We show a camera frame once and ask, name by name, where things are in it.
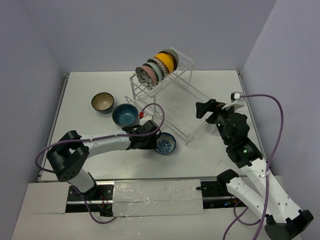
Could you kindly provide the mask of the red patterned white bowl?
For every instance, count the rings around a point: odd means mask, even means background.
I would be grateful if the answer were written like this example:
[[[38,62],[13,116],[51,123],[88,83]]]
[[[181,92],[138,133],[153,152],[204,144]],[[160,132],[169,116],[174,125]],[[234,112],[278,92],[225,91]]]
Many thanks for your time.
[[[165,63],[157,57],[153,57],[152,59],[160,66],[161,70],[163,71],[163,78],[166,78],[170,72]]]

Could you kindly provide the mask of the light green ceramic bowl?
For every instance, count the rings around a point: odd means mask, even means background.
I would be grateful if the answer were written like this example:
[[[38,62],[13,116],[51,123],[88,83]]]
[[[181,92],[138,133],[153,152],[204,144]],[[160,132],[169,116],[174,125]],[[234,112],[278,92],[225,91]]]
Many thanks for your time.
[[[161,82],[164,79],[164,72],[161,66],[153,59],[148,59],[147,64],[153,67],[158,76],[158,81]]]

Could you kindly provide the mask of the yellow bowl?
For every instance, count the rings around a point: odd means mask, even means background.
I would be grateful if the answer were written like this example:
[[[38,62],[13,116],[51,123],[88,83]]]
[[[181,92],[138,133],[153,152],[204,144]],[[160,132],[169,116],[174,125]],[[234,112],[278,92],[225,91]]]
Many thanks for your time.
[[[161,60],[164,63],[164,65],[168,69],[169,74],[171,74],[173,72],[174,60],[169,54],[160,52],[160,53],[156,54],[154,57]]]

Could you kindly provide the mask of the leaf patterned bowl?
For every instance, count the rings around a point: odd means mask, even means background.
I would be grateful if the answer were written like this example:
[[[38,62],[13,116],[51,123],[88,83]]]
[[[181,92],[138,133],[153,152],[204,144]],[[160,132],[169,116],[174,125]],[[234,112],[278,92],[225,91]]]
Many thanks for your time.
[[[149,74],[142,68],[142,66],[138,66],[135,69],[135,74],[138,78],[139,83],[142,84],[145,88],[147,88],[148,90],[151,90],[153,88],[152,80]]]

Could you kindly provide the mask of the pink patterned bowl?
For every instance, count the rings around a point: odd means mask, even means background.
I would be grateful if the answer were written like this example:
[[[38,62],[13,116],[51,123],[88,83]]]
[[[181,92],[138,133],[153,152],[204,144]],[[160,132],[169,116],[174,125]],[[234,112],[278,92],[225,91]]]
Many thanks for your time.
[[[155,87],[157,85],[157,73],[153,67],[151,67],[148,63],[142,65],[142,68],[148,73],[151,78],[152,85]]]

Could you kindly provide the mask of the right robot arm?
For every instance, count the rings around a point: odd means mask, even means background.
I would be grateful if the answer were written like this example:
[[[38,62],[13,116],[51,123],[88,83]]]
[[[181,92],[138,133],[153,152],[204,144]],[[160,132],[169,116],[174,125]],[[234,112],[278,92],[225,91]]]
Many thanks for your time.
[[[197,102],[195,106],[198,119],[211,113],[206,122],[217,127],[228,157],[255,187],[251,188],[234,170],[228,169],[217,175],[216,181],[202,183],[198,187],[202,195],[209,197],[220,193],[237,197],[260,218],[271,240],[291,240],[302,233],[314,217],[289,197],[267,168],[263,154],[248,137],[247,116],[236,112],[243,104],[210,99],[205,103]]]

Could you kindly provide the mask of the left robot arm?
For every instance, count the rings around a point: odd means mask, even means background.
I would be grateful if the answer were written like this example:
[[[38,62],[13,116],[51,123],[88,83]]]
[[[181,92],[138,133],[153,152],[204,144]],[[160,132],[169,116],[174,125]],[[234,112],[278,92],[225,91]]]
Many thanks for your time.
[[[111,135],[84,136],[75,130],[67,132],[47,152],[52,170],[59,182],[68,182],[84,198],[93,199],[98,186],[93,176],[84,170],[87,159],[113,151],[154,150],[160,127],[148,120],[143,125],[125,126]]]

